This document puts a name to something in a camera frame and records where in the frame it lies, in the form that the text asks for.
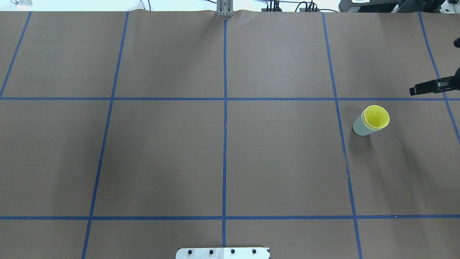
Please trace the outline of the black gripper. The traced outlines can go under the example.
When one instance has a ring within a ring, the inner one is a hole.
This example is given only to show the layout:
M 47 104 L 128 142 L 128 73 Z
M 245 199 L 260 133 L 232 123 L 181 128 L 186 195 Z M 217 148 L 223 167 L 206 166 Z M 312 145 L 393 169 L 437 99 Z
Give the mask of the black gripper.
M 444 93 L 448 91 L 460 90 L 460 67 L 454 76 L 439 78 L 424 83 L 416 84 L 409 89 L 410 96 L 425 95 L 430 93 Z

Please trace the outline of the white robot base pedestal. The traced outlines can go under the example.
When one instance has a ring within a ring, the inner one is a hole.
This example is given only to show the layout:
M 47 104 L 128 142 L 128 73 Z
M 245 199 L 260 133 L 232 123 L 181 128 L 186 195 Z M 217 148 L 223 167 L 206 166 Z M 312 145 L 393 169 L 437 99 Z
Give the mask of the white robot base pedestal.
M 265 247 L 206 247 L 182 248 L 176 252 L 176 259 L 270 259 L 269 248 Z

